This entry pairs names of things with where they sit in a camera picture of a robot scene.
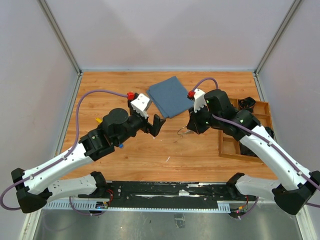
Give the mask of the folded blue cloth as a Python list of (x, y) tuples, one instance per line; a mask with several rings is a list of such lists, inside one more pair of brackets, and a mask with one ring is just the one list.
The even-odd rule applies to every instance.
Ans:
[(146, 93), (165, 119), (173, 118), (193, 106), (187, 98), (188, 91), (176, 76), (150, 86)]

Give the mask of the silver metal keyring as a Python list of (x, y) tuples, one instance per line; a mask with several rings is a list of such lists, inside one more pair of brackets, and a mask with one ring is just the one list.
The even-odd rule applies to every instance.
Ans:
[(177, 131), (177, 135), (180, 136), (181, 138), (191, 134), (194, 134), (194, 132), (192, 130), (187, 129), (186, 126), (183, 126)]

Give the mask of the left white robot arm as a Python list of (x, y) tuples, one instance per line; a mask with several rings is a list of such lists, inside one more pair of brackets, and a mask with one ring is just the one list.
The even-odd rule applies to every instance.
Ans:
[(81, 166), (113, 153), (116, 147), (129, 138), (134, 138), (138, 131), (156, 137), (165, 121), (156, 114), (150, 124), (147, 117), (134, 110), (111, 110), (98, 127), (81, 137), (75, 146), (33, 169), (17, 168), (12, 171), (12, 180), (17, 183), (16, 197), (20, 209), (27, 214), (61, 198), (105, 196), (110, 186), (100, 171), (73, 179), (61, 178)]

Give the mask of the wooden compartment tray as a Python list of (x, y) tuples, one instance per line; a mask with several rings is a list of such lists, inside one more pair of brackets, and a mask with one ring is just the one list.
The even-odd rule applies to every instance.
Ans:
[[(231, 104), (238, 110), (238, 100), (231, 98)], [(270, 105), (268, 102), (256, 101), (252, 114), (261, 122), (264, 127), (270, 127), (273, 130)], [(236, 141), (233, 137), (218, 132), (218, 155), (223, 158), (242, 160), (247, 162), (261, 163), (262, 161), (249, 148)]]

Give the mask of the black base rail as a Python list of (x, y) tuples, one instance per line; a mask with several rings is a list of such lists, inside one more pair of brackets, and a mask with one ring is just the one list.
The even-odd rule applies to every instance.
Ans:
[(110, 207), (120, 210), (209, 211), (218, 210), (218, 202), (240, 201), (247, 204), (255, 196), (230, 190), (225, 183), (108, 181), (91, 194), (77, 194), (80, 199), (95, 199), (96, 209), (111, 198)]

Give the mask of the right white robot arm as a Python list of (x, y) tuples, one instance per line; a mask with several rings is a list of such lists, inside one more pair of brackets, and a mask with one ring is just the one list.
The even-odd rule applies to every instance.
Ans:
[(226, 193), (232, 200), (255, 196), (274, 201), (290, 215), (296, 215), (320, 188), (320, 172), (310, 171), (291, 157), (248, 110), (236, 109), (225, 91), (191, 90), (193, 101), (188, 110), (187, 129), (202, 134), (209, 128), (221, 130), (250, 149), (276, 175), (276, 180), (236, 173), (227, 182)]

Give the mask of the dark rolled tie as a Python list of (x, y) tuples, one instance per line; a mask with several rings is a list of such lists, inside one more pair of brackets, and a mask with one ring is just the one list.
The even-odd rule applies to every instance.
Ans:
[(268, 133), (268, 135), (269, 135), (272, 139), (274, 139), (274, 137), (275, 137), (274, 131), (273, 131), (270, 127), (268, 127), (268, 126), (265, 126), (264, 128), (265, 128), (266, 132)]

